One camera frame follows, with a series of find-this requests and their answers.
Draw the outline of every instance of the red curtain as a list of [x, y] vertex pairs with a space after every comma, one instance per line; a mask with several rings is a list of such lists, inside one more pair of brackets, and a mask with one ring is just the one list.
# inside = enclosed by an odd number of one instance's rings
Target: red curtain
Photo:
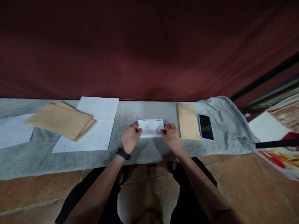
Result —
[[0, 7], [0, 97], [230, 97], [299, 51], [296, 1]]

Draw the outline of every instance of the forearm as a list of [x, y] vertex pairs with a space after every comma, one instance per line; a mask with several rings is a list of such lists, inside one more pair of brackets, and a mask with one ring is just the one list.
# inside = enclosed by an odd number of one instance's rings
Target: forearm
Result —
[[98, 223], [125, 159], [116, 155], [74, 207], [65, 223]]
[[234, 213], [226, 199], [185, 150], [181, 150], [177, 157], [188, 176], [199, 204], [211, 221], [217, 221], [218, 218], [227, 213]]

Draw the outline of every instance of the black pole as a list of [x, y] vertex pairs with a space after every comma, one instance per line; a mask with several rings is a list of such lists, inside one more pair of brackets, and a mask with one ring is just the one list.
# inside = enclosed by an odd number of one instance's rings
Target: black pole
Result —
[[274, 148], [274, 147], [299, 146], [299, 139], [280, 140], [273, 142], [259, 142], [255, 148]]
[[292, 55], [291, 57], [286, 59], [284, 62], [280, 63], [278, 66], [276, 66], [275, 68], [271, 69], [269, 72], [264, 74], [262, 77], [258, 78], [257, 80], [255, 80], [254, 82], [252, 82], [251, 84], [249, 84], [248, 86], [246, 86], [245, 88], [243, 88], [242, 90], [237, 92], [235, 95], [233, 95], [230, 98], [231, 101], [235, 101], [236, 99], [240, 98], [241, 96], [249, 93], [256, 87], [267, 82], [268, 80], [272, 79], [279, 73], [290, 68], [291, 66], [293, 66], [294, 64], [296, 64], [298, 62], [299, 62], [299, 52], [295, 53], [294, 55]]

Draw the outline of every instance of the tile grout line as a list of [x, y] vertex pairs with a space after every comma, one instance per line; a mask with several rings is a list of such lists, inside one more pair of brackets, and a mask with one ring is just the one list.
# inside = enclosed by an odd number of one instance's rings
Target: tile grout line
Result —
[[82, 182], [82, 180], [83, 180], [84, 173], [85, 173], [85, 170], [82, 170], [81, 177], [80, 177], [80, 182]]
[[16, 212], [28, 211], [28, 210], [33, 209], [33, 208], [38, 208], [38, 207], [43, 207], [43, 206], [46, 206], [46, 205], [55, 204], [55, 203], [64, 201], [65, 199], [66, 199], [66, 197], [62, 198], [62, 199], [54, 199], [52, 201], [30, 205], [30, 206], [27, 206], [27, 207], [17, 208], [17, 209], [6, 211], [6, 212], [1, 212], [0, 216], [10, 215], [10, 214], [13, 214], [13, 213], [16, 213]]
[[157, 183], [157, 189], [158, 189], [159, 208], [160, 208], [160, 213], [161, 213], [161, 216], [162, 216], [162, 208], [161, 208], [161, 200], [160, 200], [160, 189], [159, 189], [159, 183], [158, 183], [158, 177], [157, 177], [157, 165], [155, 165], [155, 173], [156, 173], [156, 183]]
[[[167, 173], [167, 174], [163, 174], [163, 175], [160, 175], [160, 176], [157, 176], [158, 177], [164, 177], [164, 176], [168, 176], [168, 175], [172, 175], [171, 173]], [[148, 181], [148, 180], [152, 180], [152, 179], [155, 179], [156, 177], [149, 177], [147, 179], [141, 179], [141, 180], [136, 180], [136, 181], [132, 181], [132, 182], [126, 182], [123, 184], [123, 186], [126, 186], [126, 185], [132, 185], [132, 184], [137, 184], [137, 183], [142, 183], [142, 182], [145, 182], [145, 181]]]
[[297, 214], [294, 212], [294, 210], [293, 210], [292, 206], [289, 204], [286, 196], [282, 193], [281, 189], [275, 184], [274, 180], [271, 178], [271, 176], [268, 174], [268, 172], [266, 171], [266, 169], [264, 168], [264, 166], [259, 162], [259, 160], [256, 158], [256, 156], [258, 156], [258, 155], [254, 155], [254, 157], [255, 157], [256, 161], [259, 163], [259, 165], [262, 167], [262, 169], [265, 172], [267, 178], [272, 182], [272, 184], [274, 185], [274, 187], [276, 188], [276, 190], [279, 192], [280, 196], [283, 198], [284, 202], [287, 204], [287, 206], [289, 207], [289, 209], [291, 210], [291, 212], [296, 217], [297, 221], [299, 221], [299, 216], [297, 216]]
[[212, 162], [212, 160], [211, 160], [211, 157], [210, 157], [210, 156], [208, 156], [208, 157], [210, 158], [211, 162], [210, 162], [210, 163], [207, 163], [207, 164], [205, 164], [205, 166], [207, 166], [207, 165], [212, 165], [212, 164], [217, 164], [217, 163], [221, 163], [221, 162], [225, 162], [225, 161], [229, 161], [229, 160], [238, 159], [238, 158], [240, 158], [240, 157], [248, 156], [248, 155], [251, 155], [251, 154], [252, 154], [252, 153], [243, 154], [243, 155], [240, 155], [240, 156], [235, 156], [235, 157], [228, 158], [228, 159], [224, 159], [224, 160], [218, 160], [218, 161], [216, 161], [216, 162]]
[[222, 183], [221, 183], [221, 181], [220, 181], [219, 175], [218, 175], [218, 173], [217, 173], [217, 171], [216, 171], [216, 169], [215, 169], [215, 167], [214, 167], [214, 163], [212, 164], [212, 166], [213, 166], [213, 169], [214, 169], [214, 171], [215, 171], [216, 177], [217, 177], [217, 179], [218, 179], [218, 181], [219, 181], [219, 184], [220, 184], [220, 186], [222, 187], [224, 196], [225, 196], [226, 200], [228, 201], [228, 203], [230, 204], [230, 200], [229, 200], [229, 198], [228, 198], [228, 196], [227, 196], [227, 194], [226, 194], [226, 191], [224, 190], [224, 187], [223, 187], [223, 185], [222, 185]]

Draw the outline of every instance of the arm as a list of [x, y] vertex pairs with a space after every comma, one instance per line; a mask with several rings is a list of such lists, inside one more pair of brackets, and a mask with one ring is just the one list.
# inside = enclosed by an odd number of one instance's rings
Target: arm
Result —
[[217, 190], [215, 185], [190, 158], [181, 146], [178, 130], [175, 126], [167, 125], [161, 134], [165, 143], [173, 151], [182, 164], [199, 204], [214, 223], [242, 223], [236, 212]]
[[[139, 141], [141, 132], [142, 129], [138, 129], [137, 125], [133, 125], [123, 133], [121, 141], [125, 153], [131, 154]], [[115, 179], [124, 162], [123, 157], [120, 155], [115, 156], [71, 211], [65, 224], [98, 223]]]

